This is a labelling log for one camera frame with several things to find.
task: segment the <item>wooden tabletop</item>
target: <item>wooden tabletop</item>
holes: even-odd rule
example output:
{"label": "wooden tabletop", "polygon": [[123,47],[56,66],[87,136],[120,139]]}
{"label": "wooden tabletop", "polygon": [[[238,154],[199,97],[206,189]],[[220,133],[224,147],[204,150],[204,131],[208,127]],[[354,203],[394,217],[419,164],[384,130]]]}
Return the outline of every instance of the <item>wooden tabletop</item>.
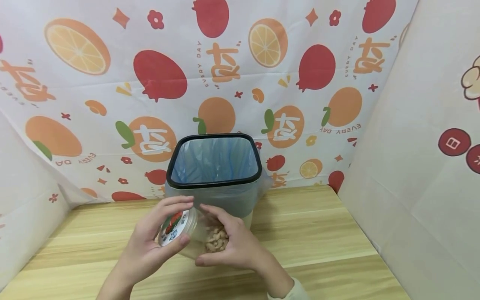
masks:
{"label": "wooden tabletop", "polygon": [[[95,299],[137,220],[154,200],[73,210],[0,300]],[[312,300],[408,300],[403,288],[328,186],[272,190],[253,213],[252,232]],[[176,255],[135,286],[132,300],[266,299],[259,278],[199,268]]]}

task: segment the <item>person's right hand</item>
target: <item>person's right hand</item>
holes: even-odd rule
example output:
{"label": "person's right hand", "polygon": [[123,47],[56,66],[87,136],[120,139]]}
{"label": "person's right hand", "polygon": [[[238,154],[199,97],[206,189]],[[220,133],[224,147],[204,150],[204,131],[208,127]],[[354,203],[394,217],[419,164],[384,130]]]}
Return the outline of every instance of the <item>person's right hand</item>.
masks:
{"label": "person's right hand", "polygon": [[262,259],[271,255],[245,227],[242,219],[233,217],[219,207],[201,204],[200,208],[223,224],[229,239],[224,251],[200,255],[195,260],[197,266],[225,264],[257,271]]}

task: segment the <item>red fruit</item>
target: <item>red fruit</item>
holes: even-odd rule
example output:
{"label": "red fruit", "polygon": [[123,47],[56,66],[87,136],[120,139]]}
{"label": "red fruit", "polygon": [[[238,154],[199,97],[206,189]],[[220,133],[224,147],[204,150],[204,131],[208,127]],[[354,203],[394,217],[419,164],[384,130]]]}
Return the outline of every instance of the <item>red fruit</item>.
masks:
{"label": "red fruit", "polygon": [[327,47],[313,45],[303,54],[299,66],[299,90],[319,90],[326,87],[335,74],[335,57]]}
{"label": "red fruit", "polygon": [[283,155],[275,155],[267,160],[267,169],[271,172],[280,170],[285,164]]}
{"label": "red fruit", "polygon": [[145,197],[142,197],[134,192],[114,192],[112,194],[113,201],[130,201],[130,200],[145,200]]}
{"label": "red fruit", "polygon": [[333,171],[330,173],[330,176],[328,176],[328,185],[335,191],[335,193],[338,193],[338,190],[340,190],[340,187],[342,186],[343,179],[345,179],[345,175],[343,175],[342,171]]}
{"label": "red fruit", "polygon": [[195,0],[192,9],[197,12],[200,31],[210,38],[222,35],[230,17],[225,0]]}
{"label": "red fruit", "polygon": [[153,170],[145,172],[145,177],[153,184],[162,185],[165,184],[165,180],[167,180],[167,172],[164,170]]}
{"label": "red fruit", "polygon": [[458,128],[450,128],[440,136],[438,148],[448,156],[459,156],[464,154],[472,145],[470,136]]}
{"label": "red fruit", "polygon": [[480,144],[467,152],[467,165],[472,171],[480,174]]}
{"label": "red fruit", "polygon": [[365,33],[374,33],[382,29],[395,12],[396,0],[370,0],[365,6],[362,28]]}
{"label": "red fruit", "polygon": [[143,50],[133,59],[133,70],[144,86],[143,94],[158,102],[159,98],[177,99],[187,91],[187,78],[182,69],[168,56]]}

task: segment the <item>jar label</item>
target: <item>jar label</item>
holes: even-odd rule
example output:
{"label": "jar label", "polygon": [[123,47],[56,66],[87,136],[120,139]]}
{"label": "jar label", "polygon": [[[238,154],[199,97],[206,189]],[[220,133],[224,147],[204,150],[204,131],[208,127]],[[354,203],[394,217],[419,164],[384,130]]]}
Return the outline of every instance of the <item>jar label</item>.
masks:
{"label": "jar label", "polygon": [[163,223],[160,235],[160,246],[167,246],[182,233],[188,220],[188,214],[188,210],[176,213]]}

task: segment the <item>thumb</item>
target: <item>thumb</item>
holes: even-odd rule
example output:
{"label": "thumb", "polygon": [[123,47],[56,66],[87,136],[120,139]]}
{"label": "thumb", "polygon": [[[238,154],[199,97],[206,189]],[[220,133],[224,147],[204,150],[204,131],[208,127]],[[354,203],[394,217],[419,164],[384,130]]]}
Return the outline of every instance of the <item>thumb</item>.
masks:
{"label": "thumb", "polygon": [[217,253],[205,253],[195,259],[195,265],[198,267],[210,267],[219,264],[225,264],[227,258],[228,256],[225,251]]}
{"label": "thumb", "polygon": [[169,260],[172,256],[183,250],[190,243],[190,237],[186,234],[181,234],[174,239],[167,246],[161,247],[155,253],[155,260],[161,264]]}

